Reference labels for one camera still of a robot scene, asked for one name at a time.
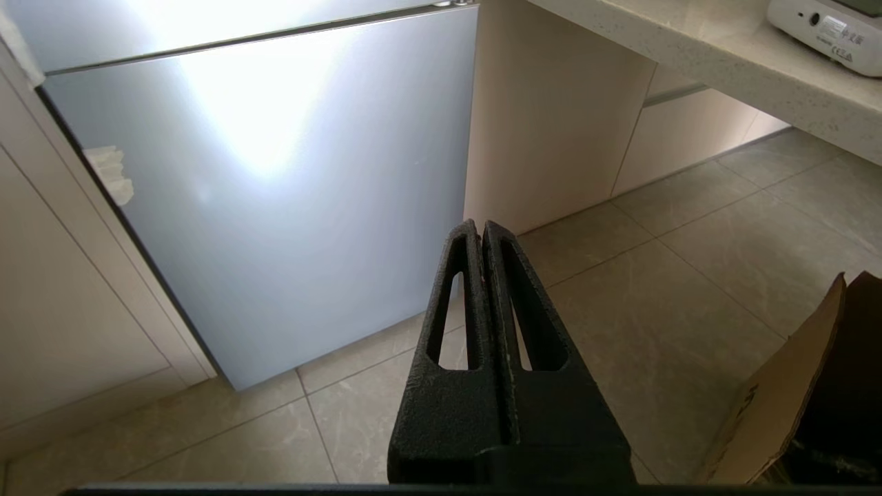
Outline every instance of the countertop edge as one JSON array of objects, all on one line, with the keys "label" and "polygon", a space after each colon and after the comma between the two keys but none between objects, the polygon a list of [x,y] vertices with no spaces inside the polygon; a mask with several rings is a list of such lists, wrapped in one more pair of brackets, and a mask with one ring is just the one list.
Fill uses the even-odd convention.
[{"label": "countertop edge", "polygon": [[[872,107],[603,0],[528,1],[882,165],[882,112]],[[831,63],[818,55],[818,64]]]}]

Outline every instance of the white countertop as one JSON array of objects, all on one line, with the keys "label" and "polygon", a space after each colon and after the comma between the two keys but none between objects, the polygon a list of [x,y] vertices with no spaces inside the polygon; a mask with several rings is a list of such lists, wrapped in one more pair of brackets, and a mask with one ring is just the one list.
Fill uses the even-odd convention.
[{"label": "white countertop", "polygon": [[769,0],[529,0],[882,165],[882,79],[766,21]]}]

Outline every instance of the cabinet door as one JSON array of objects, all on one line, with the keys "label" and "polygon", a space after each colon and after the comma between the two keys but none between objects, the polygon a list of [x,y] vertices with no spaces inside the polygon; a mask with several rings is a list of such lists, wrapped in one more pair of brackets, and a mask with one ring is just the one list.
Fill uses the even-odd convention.
[{"label": "cabinet door", "polygon": [[613,196],[741,145],[756,116],[713,89],[643,108]]},{"label": "cabinet door", "polygon": [[248,387],[425,310],[462,221],[477,7],[59,74],[83,148]]},{"label": "cabinet door", "polygon": [[0,431],[168,367],[0,149]]}]

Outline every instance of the tile floor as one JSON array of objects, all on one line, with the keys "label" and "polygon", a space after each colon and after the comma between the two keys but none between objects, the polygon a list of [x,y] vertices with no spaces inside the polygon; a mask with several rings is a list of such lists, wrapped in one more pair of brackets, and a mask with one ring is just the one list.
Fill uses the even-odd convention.
[{"label": "tile floor", "polygon": [[[688,482],[733,394],[840,271],[882,274],[882,168],[787,131],[521,237],[632,444]],[[87,481],[385,482],[422,316],[234,395],[211,380],[7,463]],[[465,364],[452,305],[442,363]]]}]

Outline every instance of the refrigerator door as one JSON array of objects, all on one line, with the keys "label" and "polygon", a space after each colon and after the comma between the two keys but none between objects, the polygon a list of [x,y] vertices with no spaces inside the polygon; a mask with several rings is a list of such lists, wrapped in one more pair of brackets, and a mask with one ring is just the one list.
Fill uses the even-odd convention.
[{"label": "refrigerator door", "polygon": [[60,74],[237,389],[425,309],[462,220],[476,6]]},{"label": "refrigerator door", "polygon": [[431,4],[432,0],[7,0],[44,72]]}]

